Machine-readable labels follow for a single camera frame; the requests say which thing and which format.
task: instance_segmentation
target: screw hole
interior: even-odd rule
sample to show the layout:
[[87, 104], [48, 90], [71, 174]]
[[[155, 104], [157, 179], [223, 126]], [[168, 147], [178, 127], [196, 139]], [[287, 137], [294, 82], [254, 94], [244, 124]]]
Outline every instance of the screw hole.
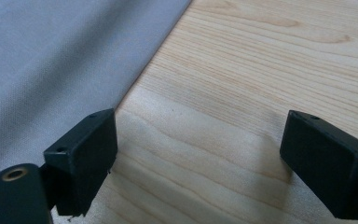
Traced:
[[66, 151], [66, 147], [59, 147], [59, 148], [57, 148], [57, 151], [58, 152], [64, 152], [64, 151]]
[[23, 176], [25, 176], [26, 174], [28, 173], [27, 169], [25, 168], [16, 168], [16, 169], [13, 169], [7, 173], [5, 173], [3, 176], [2, 176], [2, 179], [4, 181], [13, 181], [13, 180], [17, 180], [17, 179], [20, 179], [22, 178]]

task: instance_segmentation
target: wooden board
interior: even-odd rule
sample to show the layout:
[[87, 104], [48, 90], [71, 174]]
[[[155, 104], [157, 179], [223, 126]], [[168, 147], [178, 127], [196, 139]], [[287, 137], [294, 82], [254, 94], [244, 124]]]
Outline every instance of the wooden board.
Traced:
[[113, 173], [71, 222], [358, 223], [280, 159], [289, 109], [358, 137], [358, 0], [195, 0], [117, 110]]

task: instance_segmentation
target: gray fabric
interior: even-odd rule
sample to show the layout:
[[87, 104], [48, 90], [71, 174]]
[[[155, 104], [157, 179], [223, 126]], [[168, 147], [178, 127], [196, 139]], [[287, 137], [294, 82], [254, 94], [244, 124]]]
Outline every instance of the gray fabric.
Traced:
[[116, 107], [190, 0], [1, 0], [0, 170]]

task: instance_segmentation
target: light wood grain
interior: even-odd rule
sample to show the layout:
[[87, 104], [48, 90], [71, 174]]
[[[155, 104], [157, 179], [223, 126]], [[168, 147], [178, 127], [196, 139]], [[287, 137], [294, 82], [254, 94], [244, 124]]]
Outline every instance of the light wood grain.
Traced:
[[358, 0], [195, 0], [117, 110], [113, 173], [72, 223], [351, 223], [281, 161], [289, 109], [358, 137]]

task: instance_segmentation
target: black plastic part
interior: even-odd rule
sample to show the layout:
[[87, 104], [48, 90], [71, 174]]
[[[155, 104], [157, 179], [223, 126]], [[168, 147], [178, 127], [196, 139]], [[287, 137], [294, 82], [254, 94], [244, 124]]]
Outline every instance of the black plastic part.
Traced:
[[117, 155], [113, 109], [87, 116], [45, 152], [48, 205], [61, 216], [86, 215]]
[[0, 224], [50, 222], [39, 168], [20, 164], [0, 172]]
[[290, 111], [281, 156], [335, 217], [358, 219], [358, 139], [323, 119]]

